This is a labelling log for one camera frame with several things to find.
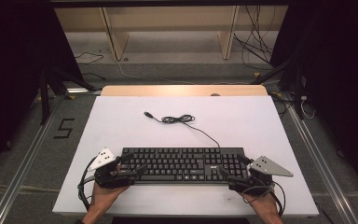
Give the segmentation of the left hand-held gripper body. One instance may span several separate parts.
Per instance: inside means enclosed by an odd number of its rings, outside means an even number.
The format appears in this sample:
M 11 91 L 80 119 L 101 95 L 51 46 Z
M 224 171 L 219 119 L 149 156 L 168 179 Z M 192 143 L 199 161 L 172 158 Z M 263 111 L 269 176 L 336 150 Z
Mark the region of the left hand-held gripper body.
M 115 156 L 107 147 L 92 160 L 88 171 L 94 172 L 95 182 L 103 189 L 116 189 L 133 185 L 135 180 L 130 179 L 128 172 L 118 172 Z

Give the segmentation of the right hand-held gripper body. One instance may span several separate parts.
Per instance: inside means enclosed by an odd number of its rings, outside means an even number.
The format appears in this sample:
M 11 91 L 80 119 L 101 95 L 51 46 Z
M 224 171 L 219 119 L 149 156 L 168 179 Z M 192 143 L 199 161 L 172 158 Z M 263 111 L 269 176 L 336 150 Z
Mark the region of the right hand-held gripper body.
M 260 156 L 249 165 L 245 165 L 242 176 L 233 175 L 235 184 L 228 183 L 228 188 L 238 193 L 251 196 L 263 196 L 273 187 L 274 175 L 293 177 L 294 174 L 266 156 Z

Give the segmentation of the black keyboard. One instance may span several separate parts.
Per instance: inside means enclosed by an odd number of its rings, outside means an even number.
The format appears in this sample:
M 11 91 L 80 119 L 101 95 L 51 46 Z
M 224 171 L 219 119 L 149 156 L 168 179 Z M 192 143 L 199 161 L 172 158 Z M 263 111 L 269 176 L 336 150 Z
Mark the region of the black keyboard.
M 244 177 L 246 167 L 237 159 L 242 147 L 124 147 L 134 157 L 121 164 L 122 171 L 134 171 L 146 164 L 139 184 L 223 184 L 222 167 L 230 175 Z

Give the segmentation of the person's left hand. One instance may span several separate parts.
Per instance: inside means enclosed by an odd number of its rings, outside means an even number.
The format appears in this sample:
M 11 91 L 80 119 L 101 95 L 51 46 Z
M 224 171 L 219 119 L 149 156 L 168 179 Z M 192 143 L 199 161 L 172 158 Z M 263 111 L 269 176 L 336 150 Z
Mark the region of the person's left hand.
M 103 189 L 98 184 L 95 184 L 89 212 L 95 217 L 101 217 L 112 206 L 118 196 L 128 188 L 129 186 L 116 189 Z

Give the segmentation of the person's right hand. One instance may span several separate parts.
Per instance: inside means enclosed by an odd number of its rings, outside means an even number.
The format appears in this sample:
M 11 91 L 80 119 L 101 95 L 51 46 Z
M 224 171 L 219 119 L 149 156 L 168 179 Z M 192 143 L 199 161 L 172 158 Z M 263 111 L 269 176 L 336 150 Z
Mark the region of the person's right hand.
M 255 210 L 256 214 L 276 214 L 278 213 L 277 204 L 274 198 L 270 194 L 266 194 L 262 197 L 254 197 L 245 193 L 241 193 L 241 197 L 251 205 L 251 207 Z

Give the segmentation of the white board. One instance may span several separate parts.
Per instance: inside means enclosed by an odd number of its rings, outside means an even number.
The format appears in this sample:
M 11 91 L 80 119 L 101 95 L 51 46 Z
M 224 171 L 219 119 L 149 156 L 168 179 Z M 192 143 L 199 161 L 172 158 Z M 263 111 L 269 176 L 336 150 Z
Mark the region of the white board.
M 315 217 L 318 210 L 296 161 L 275 105 L 268 96 L 100 96 L 53 207 L 83 214 L 77 184 L 86 165 L 104 148 L 242 147 L 247 157 L 266 156 L 294 174 L 276 177 L 275 193 L 286 217 Z M 141 185 L 123 192 L 114 217 L 247 217 L 253 209 L 227 185 Z

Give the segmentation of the light wooden table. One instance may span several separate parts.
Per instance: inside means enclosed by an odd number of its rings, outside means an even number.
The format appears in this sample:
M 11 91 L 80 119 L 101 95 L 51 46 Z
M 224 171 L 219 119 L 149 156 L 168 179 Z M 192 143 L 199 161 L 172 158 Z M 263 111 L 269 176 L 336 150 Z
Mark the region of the light wooden table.
M 101 96 L 267 96 L 262 85 L 111 85 Z

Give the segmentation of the black metal stand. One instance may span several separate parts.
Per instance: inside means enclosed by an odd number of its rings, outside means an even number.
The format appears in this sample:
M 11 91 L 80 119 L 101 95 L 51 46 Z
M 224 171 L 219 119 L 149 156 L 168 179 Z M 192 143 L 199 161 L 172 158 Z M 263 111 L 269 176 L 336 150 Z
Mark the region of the black metal stand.
M 281 79 L 279 81 L 278 87 L 281 91 L 293 90 L 295 93 L 295 111 L 300 119 L 304 118 L 301 104 L 302 104 L 302 75 L 299 63 L 296 59 L 289 59 L 281 65 L 273 68 L 271 71 L 267 72 L 264 76 L 257 78 L 251 82 L 251 85 L 260 85 L 265 81 L 281 74 Z
M 55 95 L 65 95 L 68 90 L 63 84 L 64 81 L 71 81 L 88 91 L 101 90 L 101 88 L 86 83 L 82 75 L 76 77 L 56 66 L 45 68 L 39 76 L 39 90 L 42 104 L 41 125 L 44 125 L 48 121 L 50 115 L 48 88 L 51 88 Z

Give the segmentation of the dark curtain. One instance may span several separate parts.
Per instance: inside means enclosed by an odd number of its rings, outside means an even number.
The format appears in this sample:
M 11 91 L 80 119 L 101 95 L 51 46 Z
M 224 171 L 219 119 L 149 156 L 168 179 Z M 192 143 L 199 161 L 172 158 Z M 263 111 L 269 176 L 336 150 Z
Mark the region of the dark curtain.
M 293 58 L 305 91 L 358 174 L 358 0 L 289 0 L 271 63 Z
M 0 154 L 36 97 L 40 81 L 63 92 L 83 77 L 49 0 L 0 0 Z

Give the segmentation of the long aluminium rail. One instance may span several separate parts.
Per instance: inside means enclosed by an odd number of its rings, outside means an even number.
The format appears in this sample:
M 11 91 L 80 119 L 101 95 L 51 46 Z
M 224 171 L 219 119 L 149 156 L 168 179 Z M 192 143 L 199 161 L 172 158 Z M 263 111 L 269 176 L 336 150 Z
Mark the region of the long aluminium rail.
M 20 192 L 53 120 L 50 115 L 41 124 L 39 118 L 28 118 L 12 138 L 11 148 L 0 154 L 0 224 Z
M 313 136 L 311 135 L 305 122 L 299 118 L 296 113 L 295 108 L 292 105 L 288 106 L 288 112 L 296 125 L 296 128 L 306 145 L 306 149 L 312 158 L 314 165 L 318 173 L 321 176 L 321 179 L 324 182 L 324 185 L 329 192 L 329 195 L 336 206 L 343 222 L 345 224 L 358 224 L 358 217 L 355 215 L 354 210 L 350 204 L 350 201 L 344 194 L 341 186 L 338 184 L 337 179 L 334 177 L 333 172 L 331 171 L 329 165 L 323 157 L 320 149 L 315 143 Z

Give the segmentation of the short silver rail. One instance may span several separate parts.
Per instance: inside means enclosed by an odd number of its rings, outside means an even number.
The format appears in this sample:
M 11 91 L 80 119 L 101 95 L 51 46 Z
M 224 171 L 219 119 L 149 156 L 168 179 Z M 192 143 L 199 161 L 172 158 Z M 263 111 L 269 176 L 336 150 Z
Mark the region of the short silver rail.
M 67 89 L 67 92 L 70 94 L 83 94 L 83 93 L 87 93 L 87 94 L 101 94 L 101 90 L 97 90 L 97 91 L 91 91 L 85 88 L 69 88 Z

